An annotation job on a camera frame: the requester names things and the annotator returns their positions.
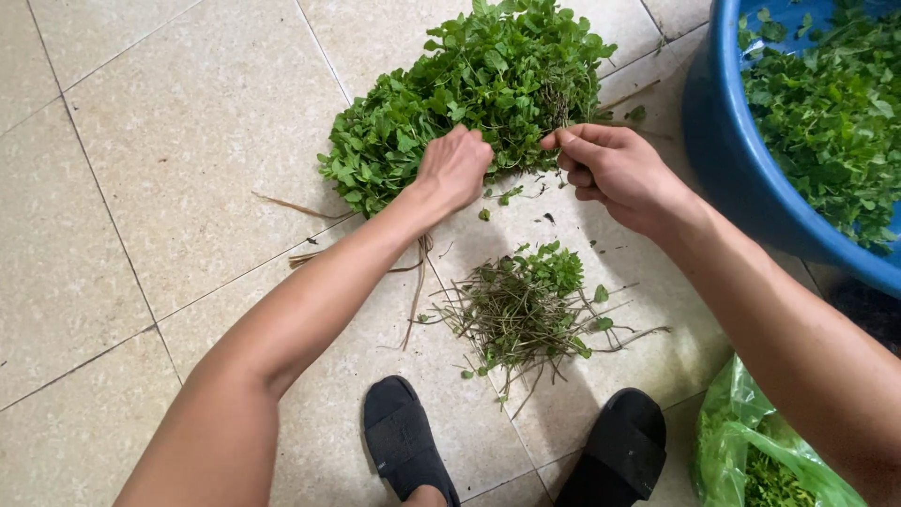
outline slipper strap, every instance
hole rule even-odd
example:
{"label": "slipper strap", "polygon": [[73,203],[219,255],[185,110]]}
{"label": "slipper strap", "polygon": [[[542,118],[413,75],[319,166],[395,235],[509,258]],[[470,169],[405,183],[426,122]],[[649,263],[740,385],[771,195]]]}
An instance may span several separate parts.
{"label": "slipper strap", "polygon": [[641,496],[651,498],[667,453],[619,412],[605,410],[588,437],[585,454],[610,467]]}
{"label": "slipper strap", "polygon": [[407,403],[367,429],[366,442],[380,477],[435,447],[429,420],[418,400]]}

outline hand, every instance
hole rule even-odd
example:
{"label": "hand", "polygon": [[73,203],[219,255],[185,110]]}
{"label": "hand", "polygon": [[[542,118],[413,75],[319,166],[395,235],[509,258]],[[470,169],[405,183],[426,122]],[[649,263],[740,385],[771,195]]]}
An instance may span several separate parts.
{"label": "hand", "polygon": [[560,148],[557,163],[576,186],[578,200],[600,201],[617,222],[640,234],[656,235],[669,217],[698,199],[628,128],[573,125],[547,135],[542,148]]}
{"label": "hand", "polygon": [[444,218],[482,195],[482,180],[494,156],[479,130],[459,124],[429,141],[409,188],[422,192],[425,202],[438,207],[439,219]]}

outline green plastic bag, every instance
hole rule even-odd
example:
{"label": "green plastic bag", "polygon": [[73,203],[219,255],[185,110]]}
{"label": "green plastic bag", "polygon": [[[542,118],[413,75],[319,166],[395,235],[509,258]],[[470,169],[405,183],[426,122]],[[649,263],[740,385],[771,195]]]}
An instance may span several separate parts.
{"label": "green plastic bag", "polygon": [[[778,487],[755,489],[753,504],[866,507],[857,493],[776,413],[738,356],[707,390],[696,433],[691,472],[704,507],[745,505],[749,456],[755,471],[765,468],[771,473],[773,480],[767,484],[779,483]],[[757,478],[751,474],[752,489],[759,487]],[[780,495],[787,490],[793,493],[790,499]]]}

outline black slipper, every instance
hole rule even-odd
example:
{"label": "black slipper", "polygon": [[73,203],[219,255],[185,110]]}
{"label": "black slipper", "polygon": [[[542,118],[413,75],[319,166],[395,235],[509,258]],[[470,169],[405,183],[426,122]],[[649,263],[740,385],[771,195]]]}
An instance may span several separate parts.
{"label": "black slipper", "polygon": [[666,443],[660,406],[637,389],[619,391],[601,410],[555,504],[625,507],[648,500],[667,458]]}
{"label": "black slipper", "polygon": [[363,427],[378,476],[387,479],[401,502],[414,489],[428,484],[444,493],[449,506],[460,507],[423,405],[404,377],[392,375],[369,388],[363,403]]}

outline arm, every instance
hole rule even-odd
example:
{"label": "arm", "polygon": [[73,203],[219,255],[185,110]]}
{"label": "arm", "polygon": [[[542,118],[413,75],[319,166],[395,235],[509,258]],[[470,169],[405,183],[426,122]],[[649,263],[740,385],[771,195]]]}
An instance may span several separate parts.
{"label": "arm", "polygon": [[115,505],[267,504],[278,400],[404,250],[478,198],[491,157],[481,133],[460,125],[429,143],[415,183],[282,281],[204,356]]}
{"label": "arm", "polygon": [[628,129],[576,125],[562,147],[580,200],[647,235],[694,285],[791,426],[872,505],[901,501],[901,362],[782,271]]}

